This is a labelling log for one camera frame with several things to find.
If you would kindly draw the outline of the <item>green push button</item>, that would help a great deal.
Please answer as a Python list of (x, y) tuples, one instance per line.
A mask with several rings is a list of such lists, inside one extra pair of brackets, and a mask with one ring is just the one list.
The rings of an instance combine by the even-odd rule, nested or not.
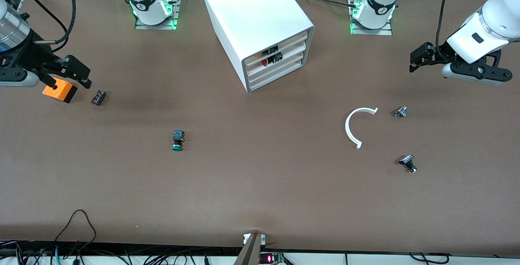
[(182, 145), (184, 143), (184, 131), (183, 130), (174, 130), (172, 135), (173, 144), (171, 147), (172, 151), (180, 152), (183, 150)]

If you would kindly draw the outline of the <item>orange button box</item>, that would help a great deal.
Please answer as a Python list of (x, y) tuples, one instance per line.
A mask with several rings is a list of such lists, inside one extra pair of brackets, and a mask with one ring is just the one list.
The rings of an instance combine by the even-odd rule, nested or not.
[(69, 104), (78, 88), (67, 80), (55, 79), (54, 87), (46, 86), (42, 91), (44, 96)]

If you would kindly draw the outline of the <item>white curved plastic strip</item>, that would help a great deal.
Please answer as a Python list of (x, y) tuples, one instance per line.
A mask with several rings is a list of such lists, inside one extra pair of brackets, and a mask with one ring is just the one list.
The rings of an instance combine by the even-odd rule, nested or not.
[(349, 115), (346, 117), (345, 123), (344, 123), (345, 133), (346, 133), (347, 137), (349, 138), (349, 140), (355, 145), (357, 150), (359, 150), (362, 147), (362, 141), (359, 141), (359, 139), (357, 139), (353, 135), (351, 128), (350, 128), (350, 120), (352, 119), (353, 115), (355, 115), (357, 113), (369, 113), (370, 115), (375, 115), (375, 113), (377, 113), (378, 110), (379, 110), (379, 108), (377, 108), (377, 107), (376, 108), (366, 108), (366, 107), (357, 108), (357, 109), (353, 110), (351, 113), (349, 113)]

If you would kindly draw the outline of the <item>black device with red display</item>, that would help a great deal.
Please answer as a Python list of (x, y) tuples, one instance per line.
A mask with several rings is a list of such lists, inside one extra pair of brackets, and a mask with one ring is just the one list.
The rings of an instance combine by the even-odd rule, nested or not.
[(262, 252), (258, 257), (258, 265), (278, 265), (285, 262), (284, 254), (274, 252)]

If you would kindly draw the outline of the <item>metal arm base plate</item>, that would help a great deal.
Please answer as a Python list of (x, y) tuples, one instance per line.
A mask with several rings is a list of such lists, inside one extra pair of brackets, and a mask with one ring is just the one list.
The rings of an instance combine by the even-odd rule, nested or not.
[(390, 20), (395, 4), (390, 7), (377, 4), (376, 9), (369, 5), (368, 0), (349, 0), (349, 4), (355, 6), (349, 9), (351, 34), (392, 35)]
[(161, 0), (162, 14), (165, 19), (159, 24), (148, 25), (138, 19), (137, 13), (132, 11), (135, 15), (135, 29), (138, 30), (176, 30), (178, 18), (180, 14), (181, 0)]

